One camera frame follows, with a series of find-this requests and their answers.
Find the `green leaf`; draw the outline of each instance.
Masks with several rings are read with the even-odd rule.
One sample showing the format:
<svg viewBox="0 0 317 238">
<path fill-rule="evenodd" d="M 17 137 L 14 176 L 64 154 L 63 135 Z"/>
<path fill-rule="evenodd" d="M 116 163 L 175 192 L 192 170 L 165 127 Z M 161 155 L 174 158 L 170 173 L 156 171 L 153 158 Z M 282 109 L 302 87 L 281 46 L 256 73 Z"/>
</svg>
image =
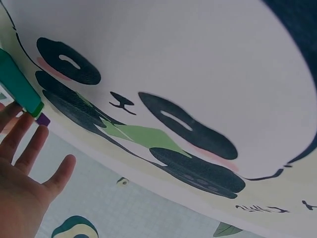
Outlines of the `green leaf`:
<svg viewBox="0 0 317 238">
<path fill-rule="evenodd" d="M 217 227 L 217 230 L 213 234 L 213 237 L 225 237 L 239 233 L 241 231 L 243 230 L 232 225 L 220 222 L 219 226 Z"/>
</svg>

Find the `cartoon drawing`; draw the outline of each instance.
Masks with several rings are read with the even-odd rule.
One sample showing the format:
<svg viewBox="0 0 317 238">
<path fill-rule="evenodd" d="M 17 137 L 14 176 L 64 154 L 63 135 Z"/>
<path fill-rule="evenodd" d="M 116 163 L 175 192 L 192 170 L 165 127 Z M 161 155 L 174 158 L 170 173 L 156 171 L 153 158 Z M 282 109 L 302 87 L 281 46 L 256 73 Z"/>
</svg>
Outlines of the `cartoon drawing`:
<svg viewBox="0 0 317 238">
<path fill-rule="evenodd" d="M 220 222 L 212 237 L 225 237 L 243 231 L 240 228 Z"/>
<path fill-rule="evenodd" d="M 51 238 L 98 238 L 95 226 L 86 218 L 72 216 L 57 227 Z"/>
<path fill-rule="evenodd" d="M 317 208 L 317 206 L 312 206 L 312 205 L 309 205 L 305 200 L 302 201 L 302 203 L 306 206 L 306 208 L 310 211 L 313 211 L 314 208 Z"/>
<path fill-rule="evenodd" d="M 217 106 L 216 112 L 214 107 L 209 106 L 209 102 L 205 102 L 205 100 L 212 101 L 211 96 L 218 91 L 217 84 L 211 87 L 209 79 L 202 79 L 201 82 L 206 84 L 199 86 L 192 82 L 182 82 L 190 84 L 193 88 L 197 87 L 198 90 L 201 89 L 201 92 L 196 92 L 196 96 L 191 95 L 195 94 L 194 89 L 191 91 L 188 85 L 179 86 L 181 88 L 179 89 L 178 85 L 169 84 L 170 79 L 165 78 L 162 79 L 163 83 L 167 88 L 171 88 L 166 95 L 163 95 L 166 91 L 163 87 L 157 89 L 163 83 L 156 83 L 157 87 L 147 90 L 146 80 L 150 80 L 150 75 L 142 81 L 142 84 L 130 83 L 126 86 L 122 82 L 128 82 L 129 79 L 109 80 L 108 74 L 100 73 L 101 68 L 96 65 L 99 62 L 92 62 L 89 55 L 79 53 L 78 47 L 75 50 L 73 45 L 63 43 L 62 39 L 53 40 L 43 35 L 32 37 L 20 35 L 18 24 L 13 23 L 14 17 L 11 21 L 25 54 L 41 69 L 36 72 L 36 79 L 43 88 L 44 96 L 65 116 L 82 128 L 103 137 L 125 152 L 151 163 L 192 187 L 233 199 L 244 189 L 243 179 L 275 178 L 281 175 L 285 168 L 292 167 L 293 162 L 304 158 L 317 147 L 317 118 L 315 118 L 317 108 L 314 106 L 316 89 L 312 87 L 317 79 L 317 71 L 315 71 L 317 54 L 307 50 L 305 45 L 307 40 L 312 41 L 315 38 L 310 38 L 302 32 L 306 27 L 294 27 L 316 25 L 317 19 L 298 18 L 290 11 L 285 12 L 283 4 L 275 0 L 264 0 L 264 2 L 280 19 L 296 43 L 304 59 L 297 54 L 297 49 L 294 50 L 296 55 L 294 58 L 299 58 L 299 62 L 303 61 L 303 65 L 308 65 L 313 82 L 305 67 L 302 74 L 305 77 L 299 76 L 300 80 L 284 82 L 279 80 L 280 75 L 277 78 L 268 77 L 265 82 L 271 80 L 272 84 L 279 83 L 281 87 L 284 86 L 285 92 L 274 91 L 273 86 L 268 87 L 270 91 L 263 93 L 264 99 L 257 104 L 258 108 L 250 106 L 242 112 L 238 108 L 248 102 L 251 102 L 251 105 L 253 100 L 248 97 L 245 99 L 242 94 L 251 92 L 250 95 L 254 97 L 256 94 L 261 94 L 260 89 L 263 85 L 260 82 L 264 80 L 252 78 L 248 81 L 252 87 L 257 83 L 261 85 L 255 93 L 250 87 L 250 90 L 243 88 L 243 93 L 237 94 L 242 95 L 240 99 L 235 95 L 235 98 L 229 100 L 230 94 L 227 98 L 223 97 L 223 100 L 227 100 L 220 104 L 227 105 L 230 109 L 226 110 L 224 106 L 218 107 L 214 103 L 213 105 Z M 299 1 L 292 1 L 287 3 L 287 8 L 296 8 L 298 4 Z M 314 7 L 311 6 L 305 11 L 313 9 Z M 287 34 L 283 37 L 286 40 L 290 38 Z M 109 83 L 108 93 L 103 99 L 104 105 L 110 108 L 101 109 L 101 106 L 91 98 L 84 96 L 84 92 L 77 90 L 73 82 L 87 85 L 87 89 L 105 82 Z M 120 83 L 122 87 L 124 85 L 129 88 L 124 94 L 119 90 Z M 234 79 L 230 83 L 232 85 L 229 86 L 232 88 L 238 85 L 234 84 L 236 83 Z M 222 90 L 224 86 L 227 87 L 225 83 L 222 85 L 218 82 L 218 84 Z M 292 93 L 298 92 L 297 96 L 292 96 Z M 274 97 L 276 100 L 273 107 L 273 104 L 267 101 Z M 308 104 L 313 105 L 309 113 L 298 117 L 287 116 L 294 115 L 292 110 L 300 112 L 301 108 Z M 232 118 L 219 116 L 227 111 L 230 111 L 228 115 Z M 151 120 L 151 123 L 146 126 L 139 125 L 137 121 L 142 117 Z M 155 158 L 157 162 L 141 155 L 139 150 L 129 146 L 130 144 L 138 145 L 139 148 L 148 151 L 149 156 Z"/>
</svg>

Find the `green marker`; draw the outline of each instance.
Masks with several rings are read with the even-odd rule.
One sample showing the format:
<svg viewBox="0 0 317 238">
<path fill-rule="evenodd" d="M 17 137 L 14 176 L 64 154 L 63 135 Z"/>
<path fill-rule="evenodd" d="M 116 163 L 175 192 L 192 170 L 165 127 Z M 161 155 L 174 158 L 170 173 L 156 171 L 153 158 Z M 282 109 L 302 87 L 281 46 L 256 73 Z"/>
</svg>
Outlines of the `green marker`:
<svg viewBox="0 0 317 238">
<path fill-rule="evenodd" d="M 0 49 L 0 84 L 4 90 L 30 115 L 37 118 L 44 104 L 12 57 Z"/>
</svg>

